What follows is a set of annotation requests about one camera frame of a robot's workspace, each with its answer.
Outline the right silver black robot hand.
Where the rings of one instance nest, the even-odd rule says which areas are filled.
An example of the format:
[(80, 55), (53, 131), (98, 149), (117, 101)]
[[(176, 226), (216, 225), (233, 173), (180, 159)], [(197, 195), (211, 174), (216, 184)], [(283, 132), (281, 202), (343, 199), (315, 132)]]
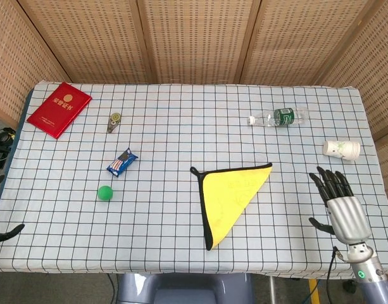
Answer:
[(322, 224), (310, 217), (309, 222), (319, 231), (334, 235), (346, 245), (364, 243), (372, 235), (367, 216), (351, 186), (339, 171), (332, 172), (317, 167), (318, 175), (310, 173), (325, 209), (330, 217), (329, 224)]

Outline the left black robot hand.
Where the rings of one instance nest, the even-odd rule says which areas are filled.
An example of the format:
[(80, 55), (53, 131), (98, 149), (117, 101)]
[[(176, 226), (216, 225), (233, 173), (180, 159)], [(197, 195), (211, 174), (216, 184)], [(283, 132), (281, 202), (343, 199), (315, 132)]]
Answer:
[[(4, 179), (4, 175), (0, 174), (0, 183), (2, 183), (3, 179)], [(17, 225), (11, 231), (0, 233), (0, 243), (3, 241), (7, 241), (15, 237), (16, 235), (18, 235), (24, 229), (24, 227), (25, 227), (25, 224), (20, 224), (20, 225)]]

